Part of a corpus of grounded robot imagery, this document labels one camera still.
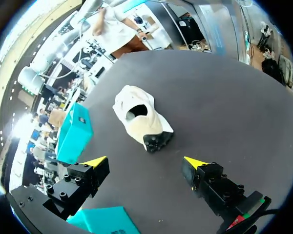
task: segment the round table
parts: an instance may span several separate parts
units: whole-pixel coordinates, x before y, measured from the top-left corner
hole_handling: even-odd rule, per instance
[[[115,96],[135,85],[175,135],[147,153],[113,112]],[[217,162],[246,195],[258,190],[279,207],[293,184],[293,95],[270,76],[227,57],[193,51],[126,54],[84,105],[94,137],[80,157],[107,156],[110,174],[84,208],[124,206],[141,233],[216,233],[222,218],[181,174],[184,156]],[[263,227],[270,217],[257,221]]]

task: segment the cable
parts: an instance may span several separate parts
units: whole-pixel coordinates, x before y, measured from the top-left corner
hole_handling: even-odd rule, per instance
[[[80,25],[80,30],[79,30],[79,42],[80,43],[82,43],[82,28],[83,28],[84,22],[85,22],[85,19],[82,20],[82,23]],[[83,47],[81,45],[77,63],[75,64],[74,68],[72,70],[70,70],[68,73],[66,73],[65,75],[60,76],[60,77],[50,77],[50,76],[47,76],[47,75],[44,75],[44,74],[38,74],[38,75],[39,76],[42,76],[42,77],[49,78],[49,79],[61,79],[61,78],[64,78],[64,77],[68,76],[69,74],[71,74],[72,72],[74,72],[75,68],[79,65],[79,62],[80,62],[80,60],[82,58],[82,51],[83,51]]]
[[[243,7],[251,7],[253,6],[253,0],[251,0],[251,2],[248,5],[241,5],[242,2],[247,2],[246,0],[235,0],[240,6]]]
[[[205,45],[200,40],[193,40],[190,45],[193,47],[194,45],[197,45],[197,44],[199,44],[199,46],[201,46],[200,49],[201,49],[202,52],[207,48],[207,45]]]
[[[251,45],[251,66],[253,66],[254,47]]]
[[[99,13],[99,12],[100,12],[100,11],[97,9],[97,10],[95,10],[95,11],[86,12],[86,14],[92,14],[92,13],[96,13],[96,14],[97,14],[97,13]]]
[[[259,218],[259,217],[265,216],[265,215],[275,215],[278,212],[279,212],[279,209],[270,209],[270,210],[266,210],[266,211],[259,212],[257,215],[255,215],[255,217]]]

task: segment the teal box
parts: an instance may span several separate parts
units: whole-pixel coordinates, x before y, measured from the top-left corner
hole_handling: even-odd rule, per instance
[[[92,136],[88,110],[75,103],[60,129],[57,160],[70,164],[77,162]]]
[[[67,222],[95,234],[140,234],[123,206],[80,210]]]

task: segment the person's arm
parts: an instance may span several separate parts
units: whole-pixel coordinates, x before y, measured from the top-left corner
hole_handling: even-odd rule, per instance
[[[35,146],[35,147],[38,147],[39,149],[41,149],[42,151],[46,151],[48,148],[47,147],[44,147],[42,145],[39,145],[39,146]]]
[[[106,9],[103,8],[99,13],[98,13],[98,20],[96,24],[93,27],[92,35],[94,36],[99,36],[102,34],[103,31],[103,25],[104,25],[104,15],[106,13]]]
[[[138,32],[137,36],[140,39],[142,39],[144,37],[147,37],[146,34],[144,32],[142,32],[142,30],[133,21],[131,21],[130,19],[125,18],[125,19],[122,20],[122,23],[127,25],[129,28],[132,28],[133,30],[137,31]]]

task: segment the ceiling light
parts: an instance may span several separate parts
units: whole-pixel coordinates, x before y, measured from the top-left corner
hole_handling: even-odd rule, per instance
[[[24,126],[30,125],[30,120],[32,119],[33,115],[32,114],[24,114],[15,124],[15,127],[12,130],[12,134],[14,137],[22,137],[26,136],[33,132],[31,128],[24,128]]]
[[[57,53],[57,57],[58,57],[59,59],[61,59],[61,58],[63,58],[63,54],[62,54],[62,53]]]

